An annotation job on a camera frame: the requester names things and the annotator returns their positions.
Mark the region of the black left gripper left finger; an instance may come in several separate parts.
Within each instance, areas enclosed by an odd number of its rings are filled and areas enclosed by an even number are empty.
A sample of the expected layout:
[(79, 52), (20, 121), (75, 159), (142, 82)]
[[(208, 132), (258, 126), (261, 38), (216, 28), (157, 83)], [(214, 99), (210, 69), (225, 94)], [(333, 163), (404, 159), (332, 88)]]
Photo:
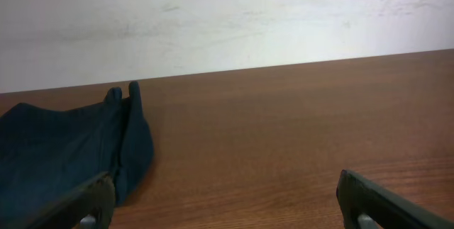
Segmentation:
[(109, 173), (102, 172), (76, 186), (38, 213), (18, 218), (7, 228), (108, 228), (116, 205), (116, 193)]

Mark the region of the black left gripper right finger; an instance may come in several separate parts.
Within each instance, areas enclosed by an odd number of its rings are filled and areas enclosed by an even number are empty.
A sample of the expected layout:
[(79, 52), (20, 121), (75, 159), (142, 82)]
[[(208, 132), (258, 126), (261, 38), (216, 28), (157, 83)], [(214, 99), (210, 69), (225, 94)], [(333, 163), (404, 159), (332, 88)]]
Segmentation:
[(453, 222), (350, 170), (341, 171), (336, 198), (347, 229), (453, 228)]

